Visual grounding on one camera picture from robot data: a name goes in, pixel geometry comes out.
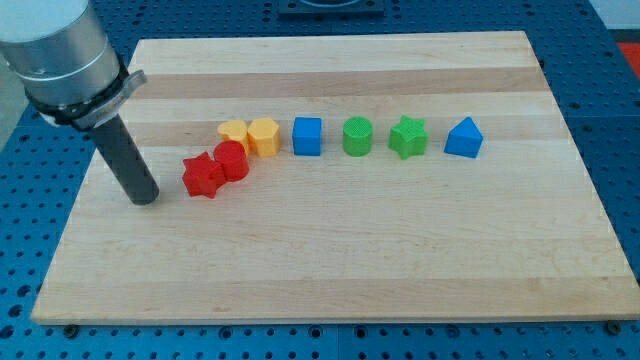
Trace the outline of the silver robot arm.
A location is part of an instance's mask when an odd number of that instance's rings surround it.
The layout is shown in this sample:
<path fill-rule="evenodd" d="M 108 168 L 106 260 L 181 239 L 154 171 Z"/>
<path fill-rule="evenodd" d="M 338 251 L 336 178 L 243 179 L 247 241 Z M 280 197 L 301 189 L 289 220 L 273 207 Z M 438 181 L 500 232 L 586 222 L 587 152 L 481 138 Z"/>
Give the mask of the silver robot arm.
<path fill-rule="evenodd" d="M 1 53 L 48 122 L 89 131 L 146 82 L 129 73 L 89 0 L 1 0 Z"/>

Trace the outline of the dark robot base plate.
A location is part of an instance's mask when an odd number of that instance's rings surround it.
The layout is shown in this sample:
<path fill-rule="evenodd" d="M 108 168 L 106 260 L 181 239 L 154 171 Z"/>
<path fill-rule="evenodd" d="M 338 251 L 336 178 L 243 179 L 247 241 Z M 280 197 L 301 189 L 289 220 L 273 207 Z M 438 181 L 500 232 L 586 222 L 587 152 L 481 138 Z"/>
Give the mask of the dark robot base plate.
<path fill-rule="evenodd" d="M 277 0 L 280 18 L 383 15 L 386 0 Z"/>

